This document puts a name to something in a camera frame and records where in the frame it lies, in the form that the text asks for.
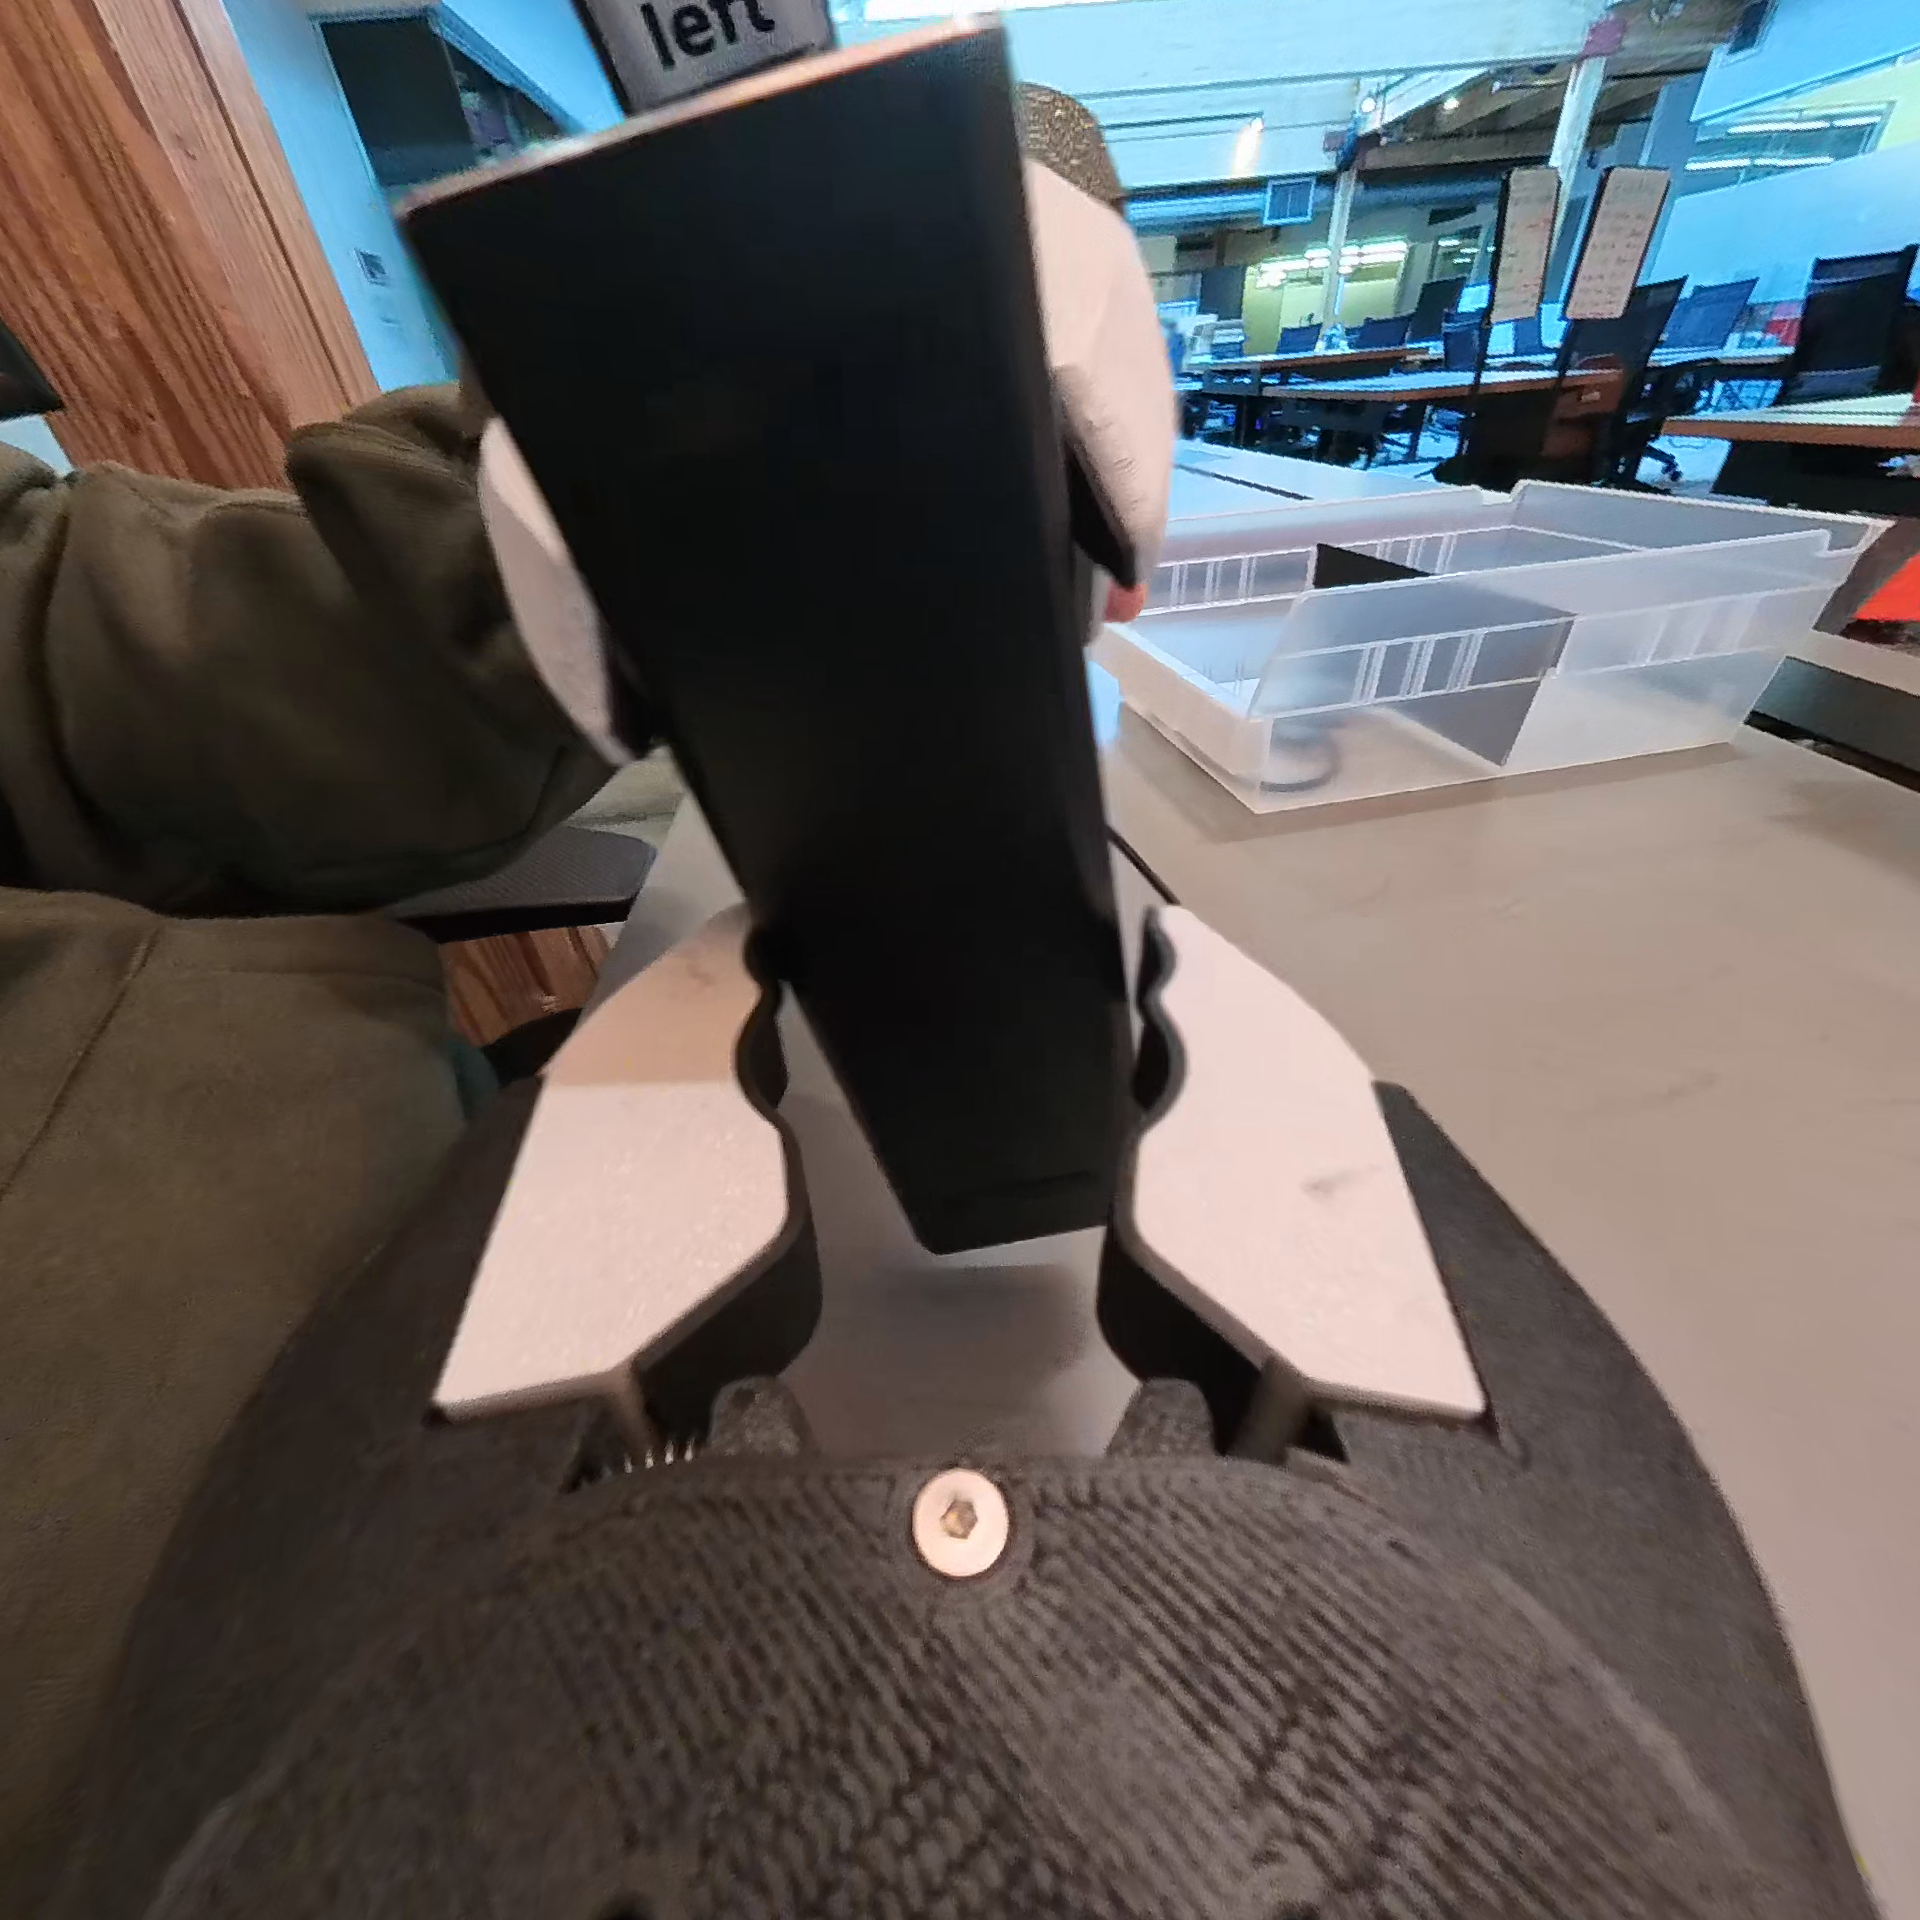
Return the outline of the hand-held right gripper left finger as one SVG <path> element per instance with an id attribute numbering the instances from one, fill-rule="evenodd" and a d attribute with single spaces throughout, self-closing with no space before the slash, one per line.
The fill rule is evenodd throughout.
<path id="1" fill-rule="evenodd" d="M 447 1421 L 597 1403 L 710 1421 L 785 1372 L 823 1273 L 786 1089 L 780 987 L 746 906 L 614 989 L 541 1079 L 436 1383 Z"/>

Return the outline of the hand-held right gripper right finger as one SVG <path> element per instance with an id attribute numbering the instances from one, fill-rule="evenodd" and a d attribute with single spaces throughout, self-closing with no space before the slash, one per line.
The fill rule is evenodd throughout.
<path id="1" fill-rule="evenodd" d="M 1140 1124 L 1097 1275 L 1122 1363 L 1187 1379 L 1217 1427 L 1479 1423 L 1486 1385 L 1356 1048 L 1182 906 L 1145 918 L 1139 1004 Z"/>

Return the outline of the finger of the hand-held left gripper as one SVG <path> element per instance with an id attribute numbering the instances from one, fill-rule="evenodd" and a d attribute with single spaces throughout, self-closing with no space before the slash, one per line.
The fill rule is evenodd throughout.
<path id="1" fill-rule="evenodd" d="M 1103 201 L 1026 159 L 1025 201 L 1046 357 L 1074 461 L 1077 542 L 1107 581 L 1101 622 L 1129 622 L 1160 564 L 1179 410 L 1137 234 Z"/>
<path id="2" fill-rule="evenodd" d="M 614 767 L 650 752 L 650 731 L 618 729 L 608 638 L 559 524 L 509 425 L 491 418 L 479 442 L 483 524 L 509 608 L 541 684 Z"/>

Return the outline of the black rectangular box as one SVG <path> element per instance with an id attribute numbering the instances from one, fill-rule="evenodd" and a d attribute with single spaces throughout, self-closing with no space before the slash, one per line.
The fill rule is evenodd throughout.
<path id="1" fill-rule="evenodd" d="M 440 179 L 402 229 L 916 1236 L 1100 1225 L 1132 1025 L 997 24 Z"/>

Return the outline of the person's left forearm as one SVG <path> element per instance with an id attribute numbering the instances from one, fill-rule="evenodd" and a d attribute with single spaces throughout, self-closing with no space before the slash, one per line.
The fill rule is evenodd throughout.
<path id="1" fill-rule="evenodd" d="M 409 388 L 223 490 L 4 448 L 3 881 L 180 918 L 491 876 L 611 779 L 511 615 L 486 411 Z"/>

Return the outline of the long wooden office desk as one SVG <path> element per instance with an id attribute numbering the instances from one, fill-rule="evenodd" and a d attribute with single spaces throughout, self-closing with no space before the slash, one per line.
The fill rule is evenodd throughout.
<path id="1" fill-rule="evenodd" d="M 1496 365 L 1490 371 L 1413 367 L 1381 353 L 1307 353 L 1266 360 L 1215 362 L 1200 374 L 1179 377 L 1175 397 L 1185 432 L 1220 438 L 1256 450 L 1304 435 L 1326 444 L 1374 448 L 1410 420 L 1410 445 L 1432 413 L 1466 418 L 1482 386 L 1517 386 L 1526 374 L 1547 374 L 1554 365 Z"/>

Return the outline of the grey desk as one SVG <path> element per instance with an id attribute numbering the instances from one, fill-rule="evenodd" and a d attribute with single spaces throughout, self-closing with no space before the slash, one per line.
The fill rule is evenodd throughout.
<path id="1" fill-rule="evenodd" d="M 1742 731 L 1256 817 L 1139 720 L 1103 743 L 1122 895 L 1307 997 L 1634 1345 L 1916 1916 L 1916 789 Z"/>

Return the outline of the narrow whiteboard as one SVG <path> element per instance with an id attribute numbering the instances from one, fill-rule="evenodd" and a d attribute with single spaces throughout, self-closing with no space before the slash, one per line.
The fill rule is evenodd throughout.
<path id="1" fill-rule="evenodd" d="M 1491 325 L 1538 318 L 1560 219 L 1560 171 L 1517 168 L 1500 182 L 1498 234 L 1486 319 Z"/>

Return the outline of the person in olive hoodie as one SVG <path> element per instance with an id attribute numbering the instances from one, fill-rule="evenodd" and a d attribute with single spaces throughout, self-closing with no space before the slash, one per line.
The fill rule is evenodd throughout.
<path id="1" fill-rule="evenodd" d="M 35 1916 L 136 1604 L 230 1418 L 467 1121 L 383 915 L 4 890 L 3 1893 Z"/>

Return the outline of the wooden pillar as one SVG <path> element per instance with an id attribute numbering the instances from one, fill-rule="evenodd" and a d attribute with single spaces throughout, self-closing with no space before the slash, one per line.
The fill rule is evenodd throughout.
<path id="1" fill-rule="evenodd" d="M 3 6 L 3 239 L 77 465 L 277 490 L 375 397 L 227 5 Z"/>

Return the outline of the clear plastic organizer tray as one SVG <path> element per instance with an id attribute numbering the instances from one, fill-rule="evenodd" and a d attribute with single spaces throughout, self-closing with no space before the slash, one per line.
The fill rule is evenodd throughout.
<path id="1" fill-rule="evenodd" d="M 1312 497 L 1182 468 L 1143 613 L 1089 650 L 1254 815 L 1727 743 L 1887 521 L 1522 483 Z"/>

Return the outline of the dark flat panel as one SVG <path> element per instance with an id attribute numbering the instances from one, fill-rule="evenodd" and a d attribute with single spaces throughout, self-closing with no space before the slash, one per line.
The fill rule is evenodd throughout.
<path id="1" fill-rule="evenodd" d="M 1817 659 L 1784 659 L 1747 726 L 1919 767 L 1919 694 Z"/>

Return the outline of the black mesh office chair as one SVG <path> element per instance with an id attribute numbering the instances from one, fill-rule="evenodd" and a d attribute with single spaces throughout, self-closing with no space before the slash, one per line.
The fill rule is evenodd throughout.
<path id="1" fill-rule="evenodd" d="M 1820 257 L 1776 404 L 1907 395 L 1919 377 L 1916 247 Z"/>

